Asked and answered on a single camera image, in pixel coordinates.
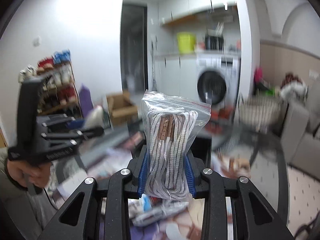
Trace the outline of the person's left hand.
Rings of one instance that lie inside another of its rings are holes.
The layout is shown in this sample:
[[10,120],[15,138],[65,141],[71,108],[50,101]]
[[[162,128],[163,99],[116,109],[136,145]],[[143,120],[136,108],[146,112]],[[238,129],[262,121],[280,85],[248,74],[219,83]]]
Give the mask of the person's left hand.
[[28,175],[30,183],[43,189],[49,182],[51,165],[51,163],[45,163],[39,166],[31,166],[27,161],[21,160],[7,161],[6,167],[11,178],[22,187],[27,187],[26,175]]

